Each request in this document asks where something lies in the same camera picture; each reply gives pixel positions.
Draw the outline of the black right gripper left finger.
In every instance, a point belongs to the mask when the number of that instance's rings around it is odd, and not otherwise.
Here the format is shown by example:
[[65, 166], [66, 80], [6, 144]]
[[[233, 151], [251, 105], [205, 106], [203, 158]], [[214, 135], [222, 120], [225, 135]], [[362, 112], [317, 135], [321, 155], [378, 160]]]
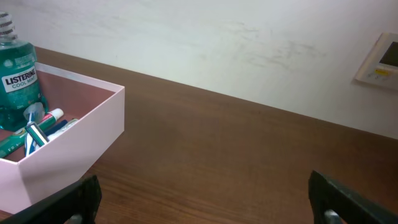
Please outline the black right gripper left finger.
[[95, 224], [101, 199], [99, 180], [91, 175], [11, 215], [1, 224]]

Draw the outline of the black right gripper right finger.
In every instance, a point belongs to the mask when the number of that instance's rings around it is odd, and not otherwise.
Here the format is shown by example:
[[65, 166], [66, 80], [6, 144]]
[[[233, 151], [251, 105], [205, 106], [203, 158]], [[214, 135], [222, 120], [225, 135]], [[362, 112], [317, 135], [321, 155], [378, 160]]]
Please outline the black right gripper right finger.
[[397, 223], [395, 213], [315, 170], [308, 180], [308, 197], [315, 224]]

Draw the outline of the white cardboard box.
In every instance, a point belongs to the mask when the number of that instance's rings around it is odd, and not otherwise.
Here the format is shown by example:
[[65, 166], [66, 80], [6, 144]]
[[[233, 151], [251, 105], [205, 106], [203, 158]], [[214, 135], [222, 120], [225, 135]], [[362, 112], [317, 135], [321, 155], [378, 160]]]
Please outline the white cardboard box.
[[124, 131], [125, 87], [42, 63], [50, 109], [77, 122], [29, 157], [20, 147], [1, 159], [1, 210], [11, 214], [80, 179]]

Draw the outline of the blue razor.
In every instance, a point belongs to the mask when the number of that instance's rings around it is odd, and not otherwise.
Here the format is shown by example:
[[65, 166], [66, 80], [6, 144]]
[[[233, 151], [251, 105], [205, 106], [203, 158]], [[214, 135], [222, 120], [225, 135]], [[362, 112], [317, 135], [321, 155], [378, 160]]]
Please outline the blue razor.
[[26, 126], [27, 136], [25, 137], [25, 146], [27, 150], [32, 151], [35, 146], [41, 147], [47, 144], [50, 141], [49, 136], [61, 130], [67, 123], [68, 121], [64, 119], [48, 131], [42, 131], [35, 122], [29, 123]]

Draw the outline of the Colgate toothpaste tube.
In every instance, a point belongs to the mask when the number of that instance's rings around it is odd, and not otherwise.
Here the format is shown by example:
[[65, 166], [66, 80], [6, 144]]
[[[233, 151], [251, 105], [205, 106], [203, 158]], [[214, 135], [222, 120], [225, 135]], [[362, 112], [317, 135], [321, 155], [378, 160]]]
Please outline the Colgate toothpaste tube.
[[[55, 123], [64, 115], [63, 110], [60, 108], [54, 109], [45, 114], [43, 120], [38, 124], [42, 131], [49, 130]], [[8, 137], [1, 140], [1, 158], [5, 158], [25, 143], [25, 136], [27, 131], [25, 128], [21, 128], [18, 131], [12, 133]]]

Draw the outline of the toothbrush with clear cap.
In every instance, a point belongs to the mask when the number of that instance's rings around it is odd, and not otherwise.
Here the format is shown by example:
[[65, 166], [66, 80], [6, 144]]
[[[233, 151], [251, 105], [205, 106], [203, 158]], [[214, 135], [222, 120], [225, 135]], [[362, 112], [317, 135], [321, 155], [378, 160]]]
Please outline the toothbrush with clear cap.
[[[37, 124], [37, 122], [40, 122], [44, 118], [44, 114], [45, 114], [44, 107], [43, 107], [42, 103], [34, 103], [34, 104], [30, 105], [24, 111], [24, 116], [27, 120], [27, 125], [32, 122], [35, 122]], [[32, 151], [28, 151], [25, 146], [25, 156], [29, 157], [35, 151], [35, 147], [33, 148]]]

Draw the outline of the blue Listerine mouthwash bottle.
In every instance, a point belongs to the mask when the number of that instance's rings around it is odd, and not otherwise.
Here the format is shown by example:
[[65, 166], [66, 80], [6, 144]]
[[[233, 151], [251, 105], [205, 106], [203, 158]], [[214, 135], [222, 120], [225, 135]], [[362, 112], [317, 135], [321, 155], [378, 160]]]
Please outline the blue Listerine mouthwash bottle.
[[24, 111], [40, 102], [49, 110], [35, 68], [35, 47], [21, 40], [12, 17], [1, 12], [1, 129], [17, 131], [27, 124]]

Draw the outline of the green Dettol soap box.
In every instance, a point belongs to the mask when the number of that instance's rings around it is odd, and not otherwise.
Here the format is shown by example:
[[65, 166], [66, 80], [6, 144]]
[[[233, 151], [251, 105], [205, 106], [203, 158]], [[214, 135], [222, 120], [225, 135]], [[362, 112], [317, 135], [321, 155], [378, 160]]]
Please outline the green Dettol soap box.
[[54, 133], [48, 135], [48, 139], [50, 141], [54, 140], [55, 138], [57, 138], [58, 136], [60, 136], [61, 134], [63, 134], [65, 131], [67, 131], [68, 129], [70, 129], [75, 123], [77, 123], [79, 121], [79, 119], [71, 119], [69, 122], [67, 122], [64, 126], [62, 126], [60, 129], [56, 130]]

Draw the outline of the beige wall control panel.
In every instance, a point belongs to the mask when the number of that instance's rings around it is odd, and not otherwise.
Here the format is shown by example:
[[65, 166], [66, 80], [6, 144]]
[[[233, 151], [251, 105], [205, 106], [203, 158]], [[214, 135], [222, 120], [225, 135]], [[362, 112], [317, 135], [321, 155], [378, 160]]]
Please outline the beige wall control panel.
[[354, 79], [397, 90], [397, 34], [383, 32], [380, 35]]

